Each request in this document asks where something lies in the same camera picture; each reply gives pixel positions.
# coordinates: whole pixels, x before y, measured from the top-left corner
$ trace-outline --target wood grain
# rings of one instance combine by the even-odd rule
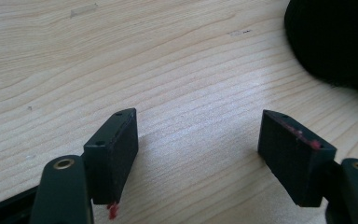
[[[287,4],[0,0],[0,201],[136,107],[116,223],[324,223],[326,203],[295,206],[256,153],[271,109],[335,145],[338,162],[358,158],[358,92],[298,64]],[[94,215],[110,223],[102,206]]]

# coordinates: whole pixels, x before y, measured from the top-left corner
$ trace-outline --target black fabric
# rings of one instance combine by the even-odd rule
[[[358,0],[291,0],[284,25],[305,69],[358,89]]]

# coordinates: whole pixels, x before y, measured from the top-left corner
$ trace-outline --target black object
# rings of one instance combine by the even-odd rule
[[[94,223],[81,157],[63,156],[45,166],[30,223]]]
[[[291,0],[284,25],[305,69],[358,89],[358,0]]]
[[[119,111],[91,137],[81,157],[50,161],[38,187],[0,202],[0,223],[93,223],[90,199],[119,203],[137,152],[136,110]]]
[[[334,161],[336,149],[296,120],[264,110],[258,152],[292,200],[303,207],[328,201],[330,224],[358,223],[358,160]]]

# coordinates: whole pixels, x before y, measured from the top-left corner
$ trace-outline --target red tip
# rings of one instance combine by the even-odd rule
[[[318,140],[312,140],[312,141],[310,141],[310,146],[313,149],[321,149],[322,144]]]
[[[106,206],[109,210],[109,219],[113,220],[117,216],[118,204],[116,202],[110,203]]]

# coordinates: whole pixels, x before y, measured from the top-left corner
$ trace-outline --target light wooden surface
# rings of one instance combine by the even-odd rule
[[[114,112],[140,150],[114,223],[325,223],[256,152],[263,109],[358,158],[358,92],[298,64],[287,0],[0,0],[0,201]],[[96,223],[110,223],[102,206]]]

